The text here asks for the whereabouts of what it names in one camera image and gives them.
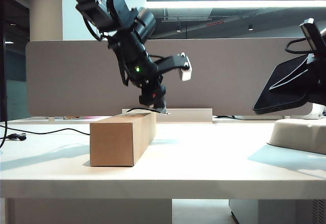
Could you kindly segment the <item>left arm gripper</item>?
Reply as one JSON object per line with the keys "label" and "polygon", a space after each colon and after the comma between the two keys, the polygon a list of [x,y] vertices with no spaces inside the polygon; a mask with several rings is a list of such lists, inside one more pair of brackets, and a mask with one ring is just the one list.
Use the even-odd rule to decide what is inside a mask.
{"label": "left arm gripper", "polygon": [[141,92],[139,96],[140,104],[153,107],[161,114],[168,113],[165,101],[166,88],[159,80],[149,80],[148,83],[143,83]]}

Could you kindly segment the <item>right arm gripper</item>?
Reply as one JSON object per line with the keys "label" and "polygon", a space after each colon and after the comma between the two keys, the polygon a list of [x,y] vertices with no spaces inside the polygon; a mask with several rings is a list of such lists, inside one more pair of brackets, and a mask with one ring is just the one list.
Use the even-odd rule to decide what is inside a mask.
{"label": "right arm gripper", "polygon": [[313,18],[300,24],[310,46],[304,61],[269,87],[270,91],[306,91],[306,102],[325,104],[325,40]]}

